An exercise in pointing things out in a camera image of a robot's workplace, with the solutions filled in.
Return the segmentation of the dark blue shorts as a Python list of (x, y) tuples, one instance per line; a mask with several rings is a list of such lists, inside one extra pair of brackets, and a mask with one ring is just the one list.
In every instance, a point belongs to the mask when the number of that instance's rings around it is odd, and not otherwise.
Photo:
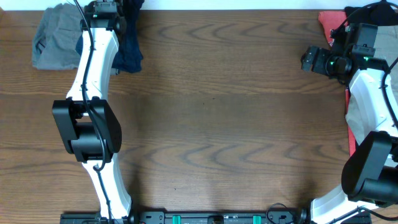
[(92, 1), (84, 6), (84, 19), (80, 21), (81, 30), (91, 28), (105, 28), (114, 31), (117, 35), (119, 48), (112, 67), (119, 71), (135, 73), (141, 71), (143, 55), (139, 49), (137, 40), (136, 22), (144, 0), (124, 0), (124, 12), (127, 29), (124, 35), (118, 35), (114, 29), (116, 18), (115, 1)]

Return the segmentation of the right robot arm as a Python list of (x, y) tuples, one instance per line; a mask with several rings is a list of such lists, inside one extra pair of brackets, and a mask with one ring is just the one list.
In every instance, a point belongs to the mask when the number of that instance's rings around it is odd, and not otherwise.
[(335, 78), (358, 106), (357, 126), (364, 139), (354, 140), (341, 183), (311, 201), (299, 223), (369, 223), (365, 213), (397, 204), (397, 103), (391, 87), (392, 67), (374, 56), (377, 26), (350, 24), (331, 32), (330, 50), (310, 46), (302, 70)]

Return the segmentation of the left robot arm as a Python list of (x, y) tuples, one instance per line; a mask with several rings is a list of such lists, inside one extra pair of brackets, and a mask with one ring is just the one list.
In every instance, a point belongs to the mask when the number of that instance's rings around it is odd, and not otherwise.
[(82, 16), (83, 47), (78, 71), (64, 100), (55, 100), (52, 114), (66, 151), (92, 179), (100, 210), (64, 213), (60, 223), (134, 223), (132, 198), (119, 168), (121, 125), (108, 103), (109, 79), (126, 31), (122, 1), (93, 1)]

